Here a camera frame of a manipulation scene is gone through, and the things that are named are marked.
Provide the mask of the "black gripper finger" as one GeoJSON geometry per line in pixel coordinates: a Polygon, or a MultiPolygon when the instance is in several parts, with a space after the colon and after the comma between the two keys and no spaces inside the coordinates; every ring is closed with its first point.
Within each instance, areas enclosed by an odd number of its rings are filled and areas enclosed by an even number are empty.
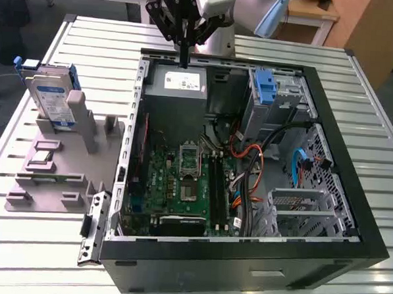
{"type": "Polygon", "coordinates": [[[184,68],[187,69],[190,59],[190,47],[196,44],[203,45],[206,40],[219,27],[226,26],[226,16],[219,15],[210,17],[202,24],[196,25],[197,19],[188,18],[186,21],[185,46],[184,46],[184,68]]]}
{"type": "Polygon", "coordinates": [[[180,53],[179,66],[184,67],[184,19],[175,18],[163,0],[147,0],[145,9],[167,41],[172,41],[180,53]]]}

